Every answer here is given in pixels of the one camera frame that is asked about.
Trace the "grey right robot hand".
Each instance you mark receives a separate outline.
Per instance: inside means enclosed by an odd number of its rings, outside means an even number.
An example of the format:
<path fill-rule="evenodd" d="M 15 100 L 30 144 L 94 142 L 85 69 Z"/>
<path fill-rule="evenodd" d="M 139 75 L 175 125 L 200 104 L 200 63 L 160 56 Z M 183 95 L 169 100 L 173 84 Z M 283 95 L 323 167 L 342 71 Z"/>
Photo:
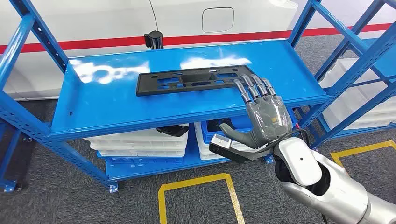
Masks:
<path fill-rule="evenodd" d="M 262 146 L 290 133 L 293 125 L 286 106 L 269 80 L 260 78 L 255 74 L 241 75 L 233 82 L 238 88 L 242 100 L 245 103 L 247 114 L 253 129 L 243 133 L 232 129 L 228 124 L 220 124 L 220 129 L 226 137 L 233 139 L 250 148 L 258 149 Z"/>

